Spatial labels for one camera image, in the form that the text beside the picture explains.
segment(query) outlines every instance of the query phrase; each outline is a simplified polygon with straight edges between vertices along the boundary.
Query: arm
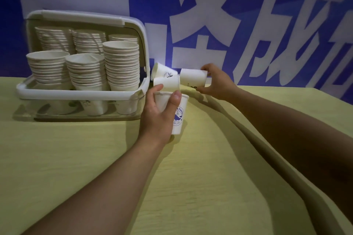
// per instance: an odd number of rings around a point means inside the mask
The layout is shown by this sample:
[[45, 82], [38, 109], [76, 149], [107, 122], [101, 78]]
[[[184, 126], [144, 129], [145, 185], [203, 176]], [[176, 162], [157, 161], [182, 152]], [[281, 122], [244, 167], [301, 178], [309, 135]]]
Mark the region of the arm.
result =
[[124, 234], [148, 175], [169, 141], [173, 119], [181, 100], [176, 91], [164, 112], [159, 112], [154, 92], [146, 94], [139, 136], [133, 147], [91, 183], [25, 231], [29, 234]]
[[325, 192], [353, 222], [353, 139], [297, 110], [237, 87], [213, 64], [203, 94], [230, 102], [289, 163]]

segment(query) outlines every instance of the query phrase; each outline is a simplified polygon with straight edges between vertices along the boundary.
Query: wooden table surface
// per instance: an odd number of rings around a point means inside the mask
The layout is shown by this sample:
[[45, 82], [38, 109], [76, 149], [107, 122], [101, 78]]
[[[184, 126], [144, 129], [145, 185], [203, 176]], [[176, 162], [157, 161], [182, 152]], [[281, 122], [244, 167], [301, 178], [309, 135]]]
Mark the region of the wooden table surface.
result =
[[[138, 120], [14, 120], [21, 106], [15, 86], [22, 80], [0, 78], [0, 234], [20, 234], [99, 175], [138, 135]], [[353, 106], [319, 90], [243, 88], [353, 136]], [[127, 234], [315, 234], [304, 201], [317, 225], [353, 234], [335, 204], [236, 108], [183, 90], [190, 95], [183, 134], [165, 146]]]

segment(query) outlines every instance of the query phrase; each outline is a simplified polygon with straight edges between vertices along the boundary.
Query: forearm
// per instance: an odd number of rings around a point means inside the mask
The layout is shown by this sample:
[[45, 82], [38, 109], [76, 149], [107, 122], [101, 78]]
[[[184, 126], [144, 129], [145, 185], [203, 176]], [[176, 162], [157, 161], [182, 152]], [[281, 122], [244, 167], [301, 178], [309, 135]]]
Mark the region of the forearm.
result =
[[352, 168], [353, 139], [292, 108], [236, 88], [228, 100], [282, 153], [309, 154]]
[[238, 108], [289, 163], [330, 196], [353, 220], [353, 139], [297, 110], [240, 88], [228, 102]]
[[123, 234], [162, 147], [139, 139], [95, 180], [24, 234]]

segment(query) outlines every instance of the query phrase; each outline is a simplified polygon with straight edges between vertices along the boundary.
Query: finger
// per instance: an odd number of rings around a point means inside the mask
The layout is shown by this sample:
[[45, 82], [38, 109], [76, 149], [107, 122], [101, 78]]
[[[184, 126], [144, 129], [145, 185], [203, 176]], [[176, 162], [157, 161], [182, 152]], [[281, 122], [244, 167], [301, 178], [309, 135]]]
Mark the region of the finger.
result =
[[204, 86], [198, 86], [197, 88], [196, 88], [196, 91], [199, 91], [201, 94], [206, 94], [206, 95], [208, 95], [208, 93], [210, 92], [210, 87], [208, 86], [208, 87], [204, 87]]
[[170, 96], [167, 106], [162, 114], [165, 115], [168, 119], [174, 119], [175, 111], [177, 110], [181, 101], [181, 92], [179, 90], [174, 91], [174, 93]]
[[206, 64], [201, 67], [201, 70], [207, 71], [207, 76], [211, 76], [212, 74], [219, 71], [219, 68], [213, 63]]
[[145, 105], [155, 104], [154, 93], [160, 91], [163, 88], [163, 84], [156, 85], [149, 89], [146, 93]]

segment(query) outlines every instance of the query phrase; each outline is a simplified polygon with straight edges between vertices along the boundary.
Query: white plastic tray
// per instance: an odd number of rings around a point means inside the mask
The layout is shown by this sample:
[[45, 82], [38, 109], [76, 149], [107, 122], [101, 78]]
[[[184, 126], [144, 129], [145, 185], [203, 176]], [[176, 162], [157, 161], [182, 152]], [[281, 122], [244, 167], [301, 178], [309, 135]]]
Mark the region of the white plastic tray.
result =
[[77, 90], [42, 90], [35, 89], [32, 76], [18, 84], [17, 95], [24, 100], [134, 100], [144, 96], [150, 82], [150, 65], [146, 29], [143, 23], [135, 18], [109, 14], [36, 10], [27, 16], [26, 33], [30, 52], [39, 51], [40, 45], [34, 27], [40, 25], [72, 26], [75, 29], [92, 29], [92, 25], [107, 32], [135, 32], [141, 39], [140, 51], [144, 53], [144, 64], [147, 76], [136, 91], [77, 91]]

